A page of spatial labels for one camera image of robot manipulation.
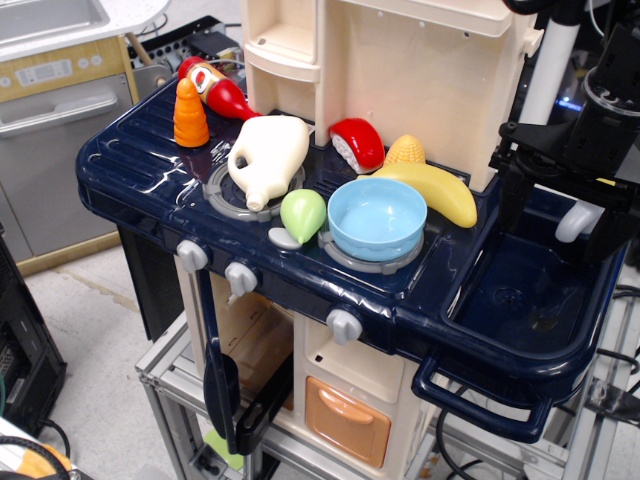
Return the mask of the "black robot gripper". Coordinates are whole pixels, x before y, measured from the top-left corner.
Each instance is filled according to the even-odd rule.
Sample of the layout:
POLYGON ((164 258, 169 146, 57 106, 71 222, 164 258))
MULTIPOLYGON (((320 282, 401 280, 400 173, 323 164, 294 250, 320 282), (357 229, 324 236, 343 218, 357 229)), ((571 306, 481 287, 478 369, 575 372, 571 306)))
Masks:
POLYGON ((598 65, 583 81, 585 103, 572 122, 501 125, 490 166, 502 182, 499 218, 513 233, 534 185, 607 208, 587 241, 583 260, 600 263, 631 237, 629 210, 638 183, 618 175, 639 135, 639 27, 615 26, 598 65))

